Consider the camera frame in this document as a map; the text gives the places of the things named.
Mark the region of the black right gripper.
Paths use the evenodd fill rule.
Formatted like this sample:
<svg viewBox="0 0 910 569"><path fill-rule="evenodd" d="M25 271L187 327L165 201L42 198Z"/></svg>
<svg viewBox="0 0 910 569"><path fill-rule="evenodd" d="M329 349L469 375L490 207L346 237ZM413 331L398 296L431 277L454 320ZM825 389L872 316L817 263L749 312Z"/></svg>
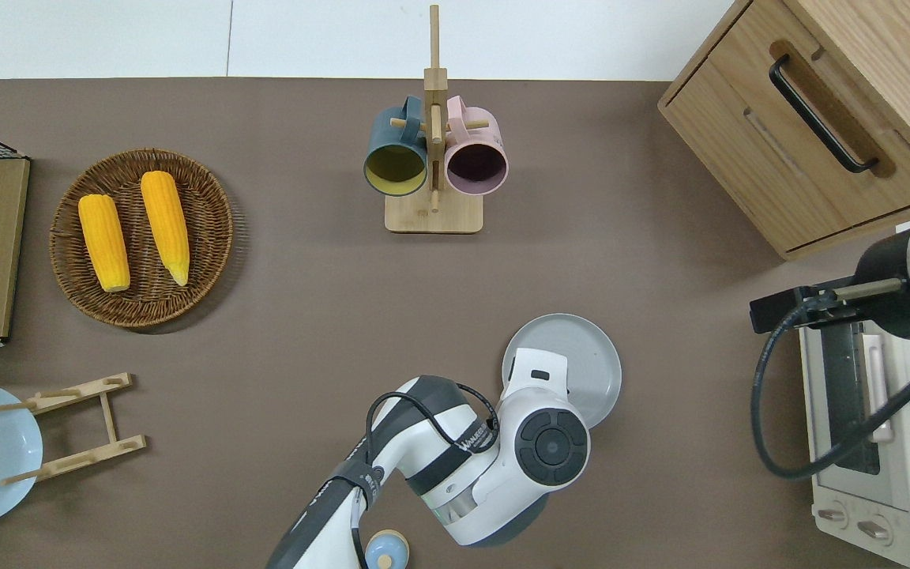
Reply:
<svg viewBox="0 0 910 569"><path fill-rule="evenodd" d="M910 230L871 245L848 281L849 294L830 288L788 288L749 303L755 333L774 331L799 305L799 327L829 321L837 295L855 310L858 320L870 320L896 337L910 340Z"/></svg>

